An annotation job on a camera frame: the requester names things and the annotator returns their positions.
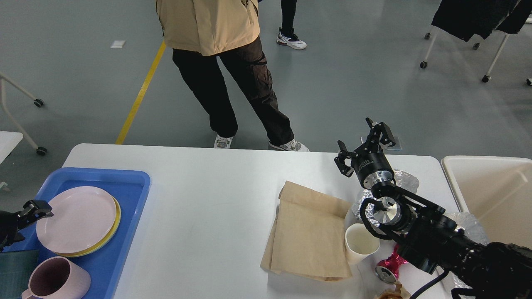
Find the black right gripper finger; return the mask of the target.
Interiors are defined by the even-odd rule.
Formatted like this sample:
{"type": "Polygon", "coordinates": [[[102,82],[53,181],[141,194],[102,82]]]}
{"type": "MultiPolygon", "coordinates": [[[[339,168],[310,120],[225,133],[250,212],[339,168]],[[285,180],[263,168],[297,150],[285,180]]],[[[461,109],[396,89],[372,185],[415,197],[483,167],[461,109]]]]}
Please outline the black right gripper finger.
{"type": "Polygon", "coordinates": [[[339,152],[337,157],[335,157],[334,162],[337,165],[340,173],[346,177],[351,177],[353,174],[357,174],[355,169],[350,165],[346,164],[346,159],[352,159],[357,155],[357,148],[353,151],[348,151],[346,145],[341,140],[338,140],[339,152]]]}
{"type": "Polygon", "coordinates": [[[397,139],[391,129],[384,122],[374,122],[370,118],[365,118],[370,132],[364,143],[361,144],[359,155],[362,154],[383,154],[384,148],[394,147],[397,139]]]}

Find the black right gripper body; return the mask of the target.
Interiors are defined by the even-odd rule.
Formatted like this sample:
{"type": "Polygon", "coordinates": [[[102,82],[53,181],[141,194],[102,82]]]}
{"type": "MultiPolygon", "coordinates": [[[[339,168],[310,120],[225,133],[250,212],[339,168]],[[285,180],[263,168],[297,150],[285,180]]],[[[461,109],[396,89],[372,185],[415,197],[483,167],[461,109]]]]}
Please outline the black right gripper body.
{"type": "Polygon", "coordinates": [[[378,182],[394,182],[394,171],[383,151],[355,152],[351,167],[363,189],[371,189],[378,182]]]}

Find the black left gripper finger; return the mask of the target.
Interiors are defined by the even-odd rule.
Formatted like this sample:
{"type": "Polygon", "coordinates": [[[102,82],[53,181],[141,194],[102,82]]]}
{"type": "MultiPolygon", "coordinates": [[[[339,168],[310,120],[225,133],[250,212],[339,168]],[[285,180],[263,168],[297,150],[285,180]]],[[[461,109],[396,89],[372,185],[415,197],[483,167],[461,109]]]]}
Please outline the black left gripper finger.
{"type": "Polygon", "coordinates": [[[52,207],[48,202],[35,199],[25,202],[22,210],[16,215],[17,229],[24,229],[38,220],[54,216],[52,207]]]}

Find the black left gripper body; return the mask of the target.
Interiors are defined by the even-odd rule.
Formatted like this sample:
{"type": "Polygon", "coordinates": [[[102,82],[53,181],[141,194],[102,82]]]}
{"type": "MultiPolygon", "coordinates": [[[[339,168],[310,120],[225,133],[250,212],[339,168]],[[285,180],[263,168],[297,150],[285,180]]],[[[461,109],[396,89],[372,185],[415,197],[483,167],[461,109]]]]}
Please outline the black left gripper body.
{"type": "Polygon", "coordinates": [[[14,243],[22,242],[25,237],[19,233],[19,212],[0,212],[0,251],[14,243]]]}

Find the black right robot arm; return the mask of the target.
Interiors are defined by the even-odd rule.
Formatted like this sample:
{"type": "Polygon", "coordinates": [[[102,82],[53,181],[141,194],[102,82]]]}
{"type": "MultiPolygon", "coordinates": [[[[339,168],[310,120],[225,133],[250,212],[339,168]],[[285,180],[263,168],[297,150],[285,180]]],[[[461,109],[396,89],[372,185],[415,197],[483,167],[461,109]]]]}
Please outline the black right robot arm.
{"type": "Polygon", "coordinates": [[[466,288],[453,288],[454,299],[530,299],[532,296],[531,250],[516,244],[491,242],[487,245],[469,239],[445,209],[413,192],[399,187],[383,146],[396,144],[391,129],[370,118],[365,142],[348,151],[338,141],[334,161],[341,174],[356,174],[363,189],[371,191],[359,208],[365,229],[380,240],[397,243],[397,253],[418,269],[432,274],[444,272],[412,294],[416,299],[449,273],[466,288]]]}

